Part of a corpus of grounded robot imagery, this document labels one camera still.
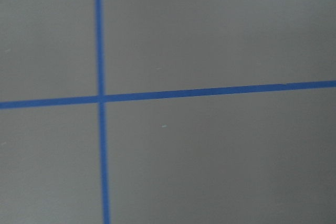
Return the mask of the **blue tape grid lines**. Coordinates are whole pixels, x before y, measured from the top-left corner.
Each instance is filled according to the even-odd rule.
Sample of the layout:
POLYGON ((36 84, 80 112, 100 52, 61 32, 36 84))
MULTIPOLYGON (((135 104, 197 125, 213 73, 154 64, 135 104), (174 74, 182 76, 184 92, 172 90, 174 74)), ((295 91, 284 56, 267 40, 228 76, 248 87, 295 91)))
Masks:
POLYGON ((1 0, 1 223, 335 223, 335 0, 1 0))

